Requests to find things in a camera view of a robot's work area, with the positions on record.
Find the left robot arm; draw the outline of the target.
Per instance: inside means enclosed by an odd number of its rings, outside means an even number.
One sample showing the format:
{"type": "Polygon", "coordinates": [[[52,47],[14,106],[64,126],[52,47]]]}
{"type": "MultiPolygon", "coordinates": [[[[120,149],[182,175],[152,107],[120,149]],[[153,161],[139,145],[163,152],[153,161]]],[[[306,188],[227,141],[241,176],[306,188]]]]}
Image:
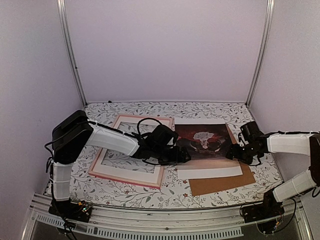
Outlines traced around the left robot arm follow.
{"type": "Polygon", "coordinates": [[[90,120],[83,110],[77,110],[56,126],[52,140],[45,144],[50,152],[46,170],[50,173],[51,212],[63,218],[89,216],[90,206],[85,201],[78,204],[70,199],[70,181],[74,162],[85,146],[100,147],[146,161],[157,159],[161,166],[182,164],[191,160],[188,150],[177,146],[178,133],[156,118],[145,117],[137,123],[154,121],[151,132],[127,133],[90,120]]]}

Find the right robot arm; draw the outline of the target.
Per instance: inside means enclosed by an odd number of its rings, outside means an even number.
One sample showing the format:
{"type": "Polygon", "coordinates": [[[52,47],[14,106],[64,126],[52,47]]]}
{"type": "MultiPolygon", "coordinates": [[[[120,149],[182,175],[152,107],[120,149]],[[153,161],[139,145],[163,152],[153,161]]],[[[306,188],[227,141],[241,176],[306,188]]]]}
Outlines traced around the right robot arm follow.
{"type": "Polygon", "coordinates": [[[240,127],[238,139],[226,153],[226,158],[251,165],[265,154],[289,154],[309,158],[307,170],[268,190],[262,203],[243,207],[246,222],[263,220],[284,214],[283,202],[303,195],[320,185],[320,133],[318,131],[277,131],[263,133],[255,121],[240,127]]]}

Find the dark photo print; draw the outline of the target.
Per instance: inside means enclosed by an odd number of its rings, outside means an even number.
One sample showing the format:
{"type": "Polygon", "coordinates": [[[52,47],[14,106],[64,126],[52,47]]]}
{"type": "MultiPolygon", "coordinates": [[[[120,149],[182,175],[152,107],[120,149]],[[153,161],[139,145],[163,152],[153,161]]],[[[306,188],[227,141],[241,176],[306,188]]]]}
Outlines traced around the dark photo print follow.
{"type": "Polygon", "coordinates": [[[226,158],[233,134],[222,118],[175,118],[176,144],[191,160],[177,165],[180,180],[235,177],[243,174],[237,160],[226,158]]]}

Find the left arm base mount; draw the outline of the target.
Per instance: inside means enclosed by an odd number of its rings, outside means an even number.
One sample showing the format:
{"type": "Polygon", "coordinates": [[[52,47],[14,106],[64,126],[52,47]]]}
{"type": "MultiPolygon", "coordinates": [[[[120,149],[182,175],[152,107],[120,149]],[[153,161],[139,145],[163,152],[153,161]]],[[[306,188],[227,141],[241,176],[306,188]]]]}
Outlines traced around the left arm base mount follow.
{"type": "Polygon", "coordinates": [[[61,217],[64,220],[75,220],[88,223],[92,214],[92,205],[83,201],[71,202],[71,200],[52,200],[48,212],[61,217]]]}

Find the brown backing board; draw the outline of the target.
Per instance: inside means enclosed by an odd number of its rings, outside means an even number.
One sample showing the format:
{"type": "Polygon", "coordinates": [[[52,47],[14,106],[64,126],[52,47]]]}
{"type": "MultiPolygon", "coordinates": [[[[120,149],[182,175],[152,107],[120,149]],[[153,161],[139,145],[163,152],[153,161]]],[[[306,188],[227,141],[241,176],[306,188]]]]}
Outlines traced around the brown backing board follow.
{"type": "MultiPolygon", "coordinates": [[[[232,143],[234,144],[236,142],[233,136],[232,143]]],[[[192,195],[200,196],[255,183],[255,178],[249,166],[240,162],[239,164],[242,170],[242,175],[239,176],[188,179],[192,195]]]]}

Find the clear acrylic sheet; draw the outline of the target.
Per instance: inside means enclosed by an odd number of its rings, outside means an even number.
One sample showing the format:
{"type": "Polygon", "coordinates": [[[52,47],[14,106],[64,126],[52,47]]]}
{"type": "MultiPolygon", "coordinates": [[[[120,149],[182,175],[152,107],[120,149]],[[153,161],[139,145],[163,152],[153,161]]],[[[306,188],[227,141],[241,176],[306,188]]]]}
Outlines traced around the clear acrylic sheet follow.
{"type": "MultiPolygon", "coordinates": [[[[138,133],[136,123],[121,121],[117,128],[129,134],[138,133]]],[[[144,163],[141,159],[135,159],[114,150],[106,151],[102,165],[149,174],[153,174],[155,171],[154,165],[144,163]]]]}

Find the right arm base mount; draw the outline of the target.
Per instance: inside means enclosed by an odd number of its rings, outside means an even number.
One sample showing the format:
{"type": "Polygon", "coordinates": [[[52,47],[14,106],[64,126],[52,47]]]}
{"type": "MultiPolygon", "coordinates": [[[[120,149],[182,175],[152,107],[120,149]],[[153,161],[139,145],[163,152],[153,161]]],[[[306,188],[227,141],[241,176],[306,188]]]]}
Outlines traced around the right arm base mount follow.
{"type": "Polygon", "coordinates": [[[258,222],[257,229],[264,235],[274,234],[280,224],[283,222],[285,213],[281,204],[275,207],[265,207],[263,203],[241,206],[239,210],[245,223],[258,222]]]}

